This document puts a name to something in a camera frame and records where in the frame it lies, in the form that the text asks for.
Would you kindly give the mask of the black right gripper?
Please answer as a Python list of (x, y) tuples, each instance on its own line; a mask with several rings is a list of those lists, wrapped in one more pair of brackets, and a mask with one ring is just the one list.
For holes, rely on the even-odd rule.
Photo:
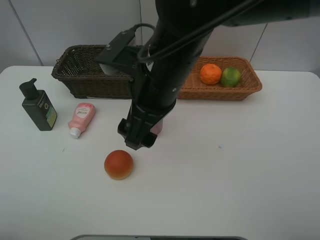
[(140, 74), (129, 83), (131, 105), (117, 132), (125, 145), (138, 150), (140, 144), (151, 148), (158, 135), (150, 130), (174, 108), (177, 99), (177, 78), (169, 75)]

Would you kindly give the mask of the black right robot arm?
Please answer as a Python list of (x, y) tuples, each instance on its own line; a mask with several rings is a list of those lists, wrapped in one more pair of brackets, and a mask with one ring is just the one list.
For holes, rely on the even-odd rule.
[(315, 17), (317, 0), (158, 0), (158, 22), (141, 47), (123, 52), (136, 63), (131, 106), (118, 132), (138, 150), (157, 138), (152, 128), (175, 106), (179, 91), (218, 26), (245, 26)]

